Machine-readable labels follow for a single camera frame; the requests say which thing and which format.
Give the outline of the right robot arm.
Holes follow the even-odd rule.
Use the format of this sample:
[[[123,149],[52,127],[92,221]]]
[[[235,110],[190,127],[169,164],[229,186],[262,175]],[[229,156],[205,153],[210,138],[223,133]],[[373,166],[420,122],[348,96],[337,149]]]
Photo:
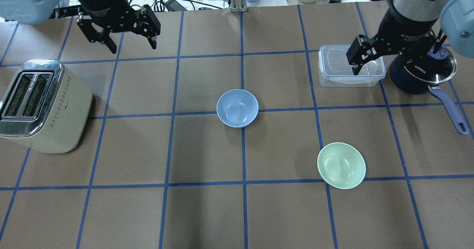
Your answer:
[[[426,55],[435,42],[429,31],[436,22],[457,54],[473,57],[474,0],[386,1],[388,10],[376,35],[358,35],[346,53],[354,75],[381,56],[401,53],[410,61]]]

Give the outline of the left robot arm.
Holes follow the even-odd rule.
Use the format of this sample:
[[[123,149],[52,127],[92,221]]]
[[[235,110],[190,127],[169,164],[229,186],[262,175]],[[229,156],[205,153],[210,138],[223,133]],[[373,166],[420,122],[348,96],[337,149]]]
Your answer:
[[[0,0],[1,17],[5,20],[35,25],[50,18],[60,0]],[[101,43],[113,53],[117,45],[111,33],[132,32],[147,38],[152,49],[161,24],[152,7],[144,4],[135,10],[129,0],[78,0],[78,21],[90,43]]]

